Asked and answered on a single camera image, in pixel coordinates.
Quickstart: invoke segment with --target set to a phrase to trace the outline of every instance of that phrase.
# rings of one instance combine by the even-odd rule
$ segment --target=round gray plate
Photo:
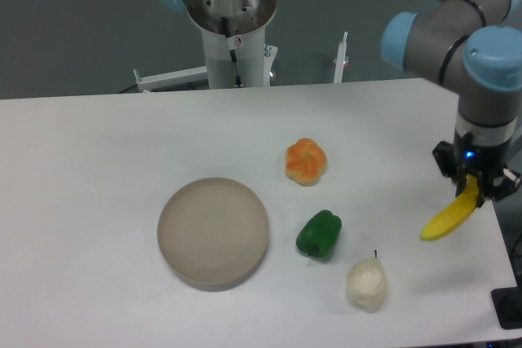
[[[230,289],[259,264],[268,245],[268,215],[245,185],[205,178],[177,191],[157,225],[165,260],[202,289]]]

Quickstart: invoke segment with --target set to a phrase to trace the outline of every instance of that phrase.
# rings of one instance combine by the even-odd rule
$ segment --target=toy fruit
[[[377,309],[387,291],[387,277],[377,251],[375,257],[358,262],[348,272],[346,290],[358,306],[367,311]]]
[[[463,224],[475,211],[478,196],[476,178],[469,175],[464,191],[422,229],[421,240],[438,240]]]
[[[326,154],[312,139],[300,139],[286,150],[285,172],[296,183],[313,185],[326,170]]]
[[[297,249],[308,257],[326,257],[334,248],[342,225],[339,216],[322,210],[308,221],[297,236]]]

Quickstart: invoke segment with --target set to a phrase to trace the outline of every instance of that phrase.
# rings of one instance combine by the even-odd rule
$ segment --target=gray floor
[[[277,85],[331,82],[331,61],[345,30],[350,66],[344,81],[411,77],[381,61],[383,29],[398,12],[429,12],[437,5],[277,1],[267,29],[267,42],[280,48]],[[521,29],[522,10],[507,23]],[[186,15],[170,13],[158,0],[0,0],[0,99],[111,94],[134,83],[133,68],[147,76],[203,64],[199,32]],[[510,164],[522,171],[522,154]],[[521,208],[522,192],[495,205],[508,248],[522,233]]]

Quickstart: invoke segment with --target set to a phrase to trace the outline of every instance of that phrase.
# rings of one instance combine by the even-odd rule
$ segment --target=yellow banana
[[[421,240],[438,240],[455,230],[473,214],[478,196],[476,178],[469,175],[466,189],[427,223],[422,229]]]

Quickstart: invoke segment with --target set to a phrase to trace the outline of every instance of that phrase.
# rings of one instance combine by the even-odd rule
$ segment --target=robotic arm
[[[174,11],[185,5],[201,30],[211,89],[263,85],[264,30],[276,0],[162,1]]]
[[[430,15],[404,12],[387,26],[383,58],[458,94],[453,143],[433,155],[460,194],[477,178],[477,206],[516,192],[506,167],[522,101],[522,32],[495,26],[522,0],[440,0]]]

